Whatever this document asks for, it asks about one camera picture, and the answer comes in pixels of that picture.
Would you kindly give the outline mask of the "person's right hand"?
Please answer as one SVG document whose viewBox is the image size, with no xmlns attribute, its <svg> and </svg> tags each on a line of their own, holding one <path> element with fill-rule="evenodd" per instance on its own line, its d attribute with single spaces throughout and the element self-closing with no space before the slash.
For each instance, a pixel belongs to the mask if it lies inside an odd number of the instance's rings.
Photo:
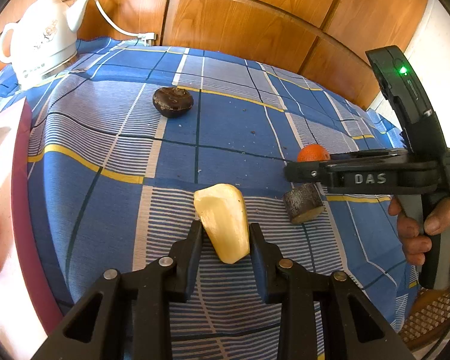
<svg viewBox="0 0 450 360">
<path fill-rule="evenodd" d="M 405 215 L 396 197 L 391 199 L 388 213 L 397 217 L 397 233 L 406 261 L 411 265 L 422 266 L 425 254 L 432 247 L 431 236 L 443 233 L 450 227 L 450 198 L 441 200 L 424 221 L 424 234 L 419 233 L 419 224 Z"/>
</svg>

